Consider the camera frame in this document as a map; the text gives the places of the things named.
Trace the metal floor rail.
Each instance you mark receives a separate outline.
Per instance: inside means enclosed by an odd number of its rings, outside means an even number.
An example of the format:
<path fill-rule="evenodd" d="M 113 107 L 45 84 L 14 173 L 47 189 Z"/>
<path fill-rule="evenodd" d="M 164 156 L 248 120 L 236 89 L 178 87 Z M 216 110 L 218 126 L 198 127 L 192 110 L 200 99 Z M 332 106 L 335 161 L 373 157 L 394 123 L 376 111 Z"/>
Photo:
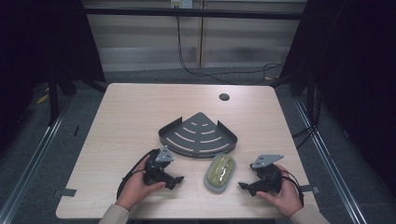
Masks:
<path fill-rule="evenodd" d="M 342 177 L 334 159 L 332 158 L 332 154 L 324 143 L 320 132 L 314 127 L 309 119 L 304 102 L 301 99 L 297 99 L 295 100 L 295 105 L 303 119 L 305 128 L 308 130 L 308 136 L 313 141 L 353 224 L 368 224 L 358 202 L 351 193 L 345 179 Z"/>
<path fill-rule="evenodd" d="M 47 127 L 43 137 L 35 148 L 35 153 L 27 163 L 27 166 L 21 174 L 17 184 L 7 197 L 4 206 L 0 209 L 0 224 L 11 224 L 12 219 L 15 217 L 15 214 L 21 205 L 24 195 L 37 173 L 38 167 L 43 161 L 54 136 L 63 122 L 64 113 L 67 111 L 70 104 L 71 99 L 68 99 L 60 110 L 59 115 L 54 119 L 51 125 Z"/>

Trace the dark grey corner shelf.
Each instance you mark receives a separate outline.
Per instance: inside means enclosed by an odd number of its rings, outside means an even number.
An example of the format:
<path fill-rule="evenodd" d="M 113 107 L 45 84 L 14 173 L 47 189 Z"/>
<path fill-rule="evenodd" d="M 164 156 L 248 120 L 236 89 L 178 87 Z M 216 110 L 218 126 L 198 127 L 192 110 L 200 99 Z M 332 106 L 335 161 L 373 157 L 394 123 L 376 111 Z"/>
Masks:
<path fill-rule="evenodd" d="M 198 112 L 188 119 L 182 117 L 158 131 L 160 142 L 176 154 L 195 158 L 214 158 L 236 148 L 237 136 L 219 120 L 213 122 L 205 113 Z"/>

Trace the white wall socket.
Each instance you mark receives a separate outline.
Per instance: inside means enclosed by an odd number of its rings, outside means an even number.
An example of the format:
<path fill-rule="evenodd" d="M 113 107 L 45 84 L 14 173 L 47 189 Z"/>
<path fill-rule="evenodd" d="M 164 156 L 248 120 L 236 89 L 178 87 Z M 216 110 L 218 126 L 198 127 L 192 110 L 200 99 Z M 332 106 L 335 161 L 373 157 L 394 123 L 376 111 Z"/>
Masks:
<path fill-rule="evenodd" d="M 193 9 L 192 0 L 170 0 L 171 8 Z"/>

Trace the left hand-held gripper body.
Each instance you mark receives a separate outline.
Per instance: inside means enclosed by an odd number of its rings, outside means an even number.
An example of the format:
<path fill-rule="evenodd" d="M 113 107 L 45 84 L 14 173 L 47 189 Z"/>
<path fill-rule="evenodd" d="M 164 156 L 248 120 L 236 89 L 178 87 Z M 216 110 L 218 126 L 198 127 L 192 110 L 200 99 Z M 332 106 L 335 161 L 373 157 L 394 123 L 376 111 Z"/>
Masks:
<path fill-rule="evenodd" d="M 144 182 L 147 185 L 160 182 L 177 184 L 176 178 L 170 176 L 164 170 L 173 160 L 174 157 L 167 146 L 152 149 L 148 154 L 148 160 L 144 168 Z"/>

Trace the person's left hand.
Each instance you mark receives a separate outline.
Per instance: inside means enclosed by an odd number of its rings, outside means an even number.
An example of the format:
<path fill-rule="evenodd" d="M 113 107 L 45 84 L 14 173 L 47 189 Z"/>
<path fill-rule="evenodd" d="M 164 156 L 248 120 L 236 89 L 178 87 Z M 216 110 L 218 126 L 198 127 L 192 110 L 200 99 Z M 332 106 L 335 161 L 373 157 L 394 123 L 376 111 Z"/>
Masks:
<path fill-rule="evenodd" d="M 131 177 L 124 184 L 116 205 L 131 211 L 137 204 L 141 203 L 150 193 L 165 187 L 164 182 L 147 186 L 144 182 L 144 168 L 149 156 L 143 159 L 132 170 Z"/>

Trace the green sponge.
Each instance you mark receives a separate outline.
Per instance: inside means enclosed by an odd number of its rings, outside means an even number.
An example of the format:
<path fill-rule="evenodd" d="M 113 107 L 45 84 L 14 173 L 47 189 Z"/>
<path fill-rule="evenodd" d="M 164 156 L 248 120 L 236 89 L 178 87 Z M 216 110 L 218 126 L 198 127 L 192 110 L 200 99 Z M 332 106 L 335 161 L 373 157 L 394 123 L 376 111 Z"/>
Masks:
<path fill-rule="evenodd" d="M 233 173 L 234 173 L 235 168 L 236 168 L 236 163 L 234 162 Z M 222 187 L 222 188 L 214 188 L 214 187 L 210 186 L 209 183 L 208 183 L 208 181 L 206 180 L 207 171 L 206 171 L 205 177 L 204 177 L 204 184 L 205 184 L 205 186 L 206 186 L 208 189 L 210 189 L 210 190 L 212 190 L 212 191 L 214 191 L 214 192 L 216 192 L 216 193 L 222 193 L 224 190 L 227 189 L 227 187 L 228 187 L 228 185 L 229 185 L 229 183 L 230 183 L 230 181 L 231 181 L 231 178 L 233 177 L 233 174 L 230 176 L 230 178 L 229 178 L 229 180 L 228 180 L 228 183 L 226 184 L 225 187 Z"/>

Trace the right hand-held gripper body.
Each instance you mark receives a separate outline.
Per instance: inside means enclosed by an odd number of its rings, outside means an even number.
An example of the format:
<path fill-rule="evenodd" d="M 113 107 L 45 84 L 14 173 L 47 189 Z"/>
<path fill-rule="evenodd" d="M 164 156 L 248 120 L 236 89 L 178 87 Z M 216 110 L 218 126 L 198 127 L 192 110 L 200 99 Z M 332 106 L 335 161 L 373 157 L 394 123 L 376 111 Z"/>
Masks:
<path fill-rule="evenodd" d="M 282 184 L 282 174 L 275 166 L 275 162 L 283 158 L 283 155 L 260 155 L 251 163 L 250 168 L 256 172 L 259 180 L 249 184 L 249 189 L 279 193 Z"/>

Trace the black metal stand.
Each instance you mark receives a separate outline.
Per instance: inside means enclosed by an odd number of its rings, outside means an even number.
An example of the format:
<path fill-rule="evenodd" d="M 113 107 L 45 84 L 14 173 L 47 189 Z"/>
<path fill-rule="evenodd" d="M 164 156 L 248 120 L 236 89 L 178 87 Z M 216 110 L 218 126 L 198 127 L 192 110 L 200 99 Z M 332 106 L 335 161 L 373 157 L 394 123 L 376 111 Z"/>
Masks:
<path fill-rule="evenodd" d="M 58 85 L 56 76 L 51 74 L 49 76 L 49 106 L 50 106 L 50 117 L 49 126 L 51 126 L 58 118 L 59 103 L 58 103 Z"/>
<path fill-rule="evenodd" d="M 318 126 L 318 113 L 317 108 L 317 98 L 316 98 L 316 83 L 315 74 L 313 72 L 309 73 L 308 84 L 307 84 L 307 95 L 306 95 L 306 111 L 309 119 L 309 126 L 314 128 Z"/>

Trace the black horizontal bar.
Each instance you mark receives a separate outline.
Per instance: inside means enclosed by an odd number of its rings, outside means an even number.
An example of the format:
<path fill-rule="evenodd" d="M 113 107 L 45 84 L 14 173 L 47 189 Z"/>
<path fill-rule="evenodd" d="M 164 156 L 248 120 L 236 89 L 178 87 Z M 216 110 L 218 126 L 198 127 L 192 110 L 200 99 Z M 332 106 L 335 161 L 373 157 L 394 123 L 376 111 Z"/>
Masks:
<path fill-rule="evenodd" d="M 128 16 L 169 16 L 196 18 L 232 18 L 299 21 L 303 13 L 235 11 L 213 9 L 172 9 L 172 8 L 124 8 L 124 7 L 84 7 L 86 14 L 128 15 Z"/>

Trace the black curtain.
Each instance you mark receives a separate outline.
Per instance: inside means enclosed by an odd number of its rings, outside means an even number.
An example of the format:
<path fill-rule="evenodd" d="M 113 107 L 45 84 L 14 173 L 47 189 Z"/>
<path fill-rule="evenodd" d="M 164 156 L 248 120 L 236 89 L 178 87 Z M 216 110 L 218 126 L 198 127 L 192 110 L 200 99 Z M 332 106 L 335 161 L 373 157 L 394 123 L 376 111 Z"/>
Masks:
<path fill-rule="evenodd" d="M 0 153 L 7 151 L 36 84 L 56 76 L 96 86 L 105 75 L 82 0 L 0 0 Z"/>
<path fill-rule="evenodd" d="M 396 196 L 396 0 L 307 0 L 281 76 L 315 80 Z"/>

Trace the green soap bar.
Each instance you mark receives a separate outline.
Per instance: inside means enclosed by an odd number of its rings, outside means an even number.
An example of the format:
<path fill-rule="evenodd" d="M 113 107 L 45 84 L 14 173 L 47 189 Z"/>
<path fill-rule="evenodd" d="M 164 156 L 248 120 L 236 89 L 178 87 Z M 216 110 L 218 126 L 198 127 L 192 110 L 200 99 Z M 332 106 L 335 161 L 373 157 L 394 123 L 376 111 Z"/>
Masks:
<path fill-rule="evenodd" d="M 219 154 L 212 161 L 206 175 L 209 185 L 214 188 L 225 187 L 233 174 L 234 160 L 227 154 Z"/>

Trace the person's right hand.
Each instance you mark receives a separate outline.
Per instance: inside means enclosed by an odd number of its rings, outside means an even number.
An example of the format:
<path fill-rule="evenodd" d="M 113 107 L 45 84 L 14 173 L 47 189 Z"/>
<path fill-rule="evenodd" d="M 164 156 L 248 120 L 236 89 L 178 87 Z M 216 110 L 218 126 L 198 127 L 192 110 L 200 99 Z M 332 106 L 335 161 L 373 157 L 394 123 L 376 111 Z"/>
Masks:
<path fill-rule="evenodd" d="M 292 217 L 303 208 L 298 190 L 290 181 L 288 171 L 280 164 L 276 167 L 280 170 L 283 179 L 282 187 L 278 194 L 257 191 L 256 196 L 273 205 L 285 217 Z"/>

